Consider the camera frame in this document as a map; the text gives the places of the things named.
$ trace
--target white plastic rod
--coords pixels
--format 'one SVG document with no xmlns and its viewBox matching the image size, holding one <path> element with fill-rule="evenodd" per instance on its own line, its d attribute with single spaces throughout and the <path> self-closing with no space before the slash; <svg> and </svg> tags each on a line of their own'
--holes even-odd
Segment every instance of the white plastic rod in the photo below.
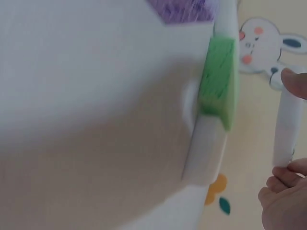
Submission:
<svg viewBox="0 0 307 230">
<path fill-rule="evenodd" d="M 236 58 L 239 61 L 236 0 L 220 0 L 214 23 L 214 34 L 235 39 Z M 196 119 L 183 179 L 200 185 L 213 183 L 221 167 L 226 141 L 227 133 L 219 117 L 199 115 Z"/>
<path fill-rule="evenodd" d="M 305 72 L 302 67 L 291 69 L 296 73 Z M 292 160 L 302 123 L 303 107 L 304 100 L 283 87 L 275 128 L 273 166 L 286 167 Z"/>
<path fill-rule="evenodd" d="M 199 115 L 194 128 L 183 179 L 198 185 L 210 185 L 219 173 L 227 134 L 221 120 Z"/>
<path fill-rule="evenodd" d="M 231 37 L 236 40 L 237 48 L 240 47 L 236 0 L 220 0 L 220 8 L 214 22 L 214 34 Z"/>
</svg>

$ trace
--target green sponge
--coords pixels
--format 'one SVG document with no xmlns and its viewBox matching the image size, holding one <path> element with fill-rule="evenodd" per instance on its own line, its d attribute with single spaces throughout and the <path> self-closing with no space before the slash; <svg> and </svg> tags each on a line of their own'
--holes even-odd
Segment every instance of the green sponge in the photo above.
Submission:
<svg viewBox="0 0 307 230">
<path fill-rule="evenodd" d="M 230 131 L 236 112 L 239 82 L 236 57 L 234 39 L 211 38 L 198 95 L 200 113 L 220 117 L 226 131 Z"/>
</svg>

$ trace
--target teal leaf shape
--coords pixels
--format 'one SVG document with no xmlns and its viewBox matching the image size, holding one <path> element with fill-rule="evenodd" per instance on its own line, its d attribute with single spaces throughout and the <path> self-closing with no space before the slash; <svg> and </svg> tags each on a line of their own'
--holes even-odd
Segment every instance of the teal leaf shape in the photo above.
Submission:
<svg viewBox="0 0 307 230">
<path fill-rule="evenodd" d="M 220 204 L 221 210 L 225 214 L 230 215 L 230 203 L 228 202 L 228 200 L 224 197 L 220 197 L 219 204 Z"/>
</svg>

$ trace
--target pink cheek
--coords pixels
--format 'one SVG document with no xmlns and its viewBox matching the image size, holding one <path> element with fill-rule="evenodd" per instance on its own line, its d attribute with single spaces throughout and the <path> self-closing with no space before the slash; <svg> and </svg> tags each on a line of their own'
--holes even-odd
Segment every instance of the pink cheek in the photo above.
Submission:
<svg viewBox="0 0 307 230">
<path fill-rule="evenodd" d="M 261 34 L 263 34 L 263 28 L 260 27 L 260 26 L 257 26 L 255 28 L 254 32 L 255 32 L 256 35 L 261 35 Z"/>
<path fill-rule="evenodd" d="M 240 38 L 240 41 L 245 38 L 245 33 L 243 31 L 240 31 L 239 38 Z"/>
<path fill-rule="evenodd" d="M 244 57 L 242 57 L 242 62 L 245 65 L 249 65 L 252 61 L 253 61 L 253 57 L 251 55 L 245 55 Z"/>
</svg>

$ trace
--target finger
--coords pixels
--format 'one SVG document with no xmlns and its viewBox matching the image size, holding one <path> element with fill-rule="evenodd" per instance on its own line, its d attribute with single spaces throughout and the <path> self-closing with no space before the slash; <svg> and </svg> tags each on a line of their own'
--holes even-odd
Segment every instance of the finger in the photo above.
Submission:
<svg viewBox="0 0 307 230">
<path fill-rule="evenodd" d="M 307 158 L 292 161 L 288 164 L 287 168 L 290 171 L 307 176 Z"/>
<path fill-rule="evenodd" d="M 278 180 L 275 176 L 271 176 L 267 180 L 267 187 L 275 192 L 280 193 L 286 189 L 288 189 L 287 186 L 285 186 L 280 180 Z"/>
<path fill-rule="evenodd" d="M 287 168 L 275 167 L 273 168 L 272 173 L 288 188 L 296 186 L 302 179 L 302 177 L 297 175 L 295 172 L 288 170 Z"/>
<path fill-rule="evenodd" d="M 267 187 L 263 187 L 258 193 L 258 199 L 263 208 L 266 208 L 272 202 L 274 202 L 275 197 L 276 197 L 276 193 L 274 193 Z"/>
<path fill-rule="evenodd" d="M 290 93 L 307 100 L 307 73 L 296 74 L 290 69 L 284 69 L 281 78 Z"/>
</svg>

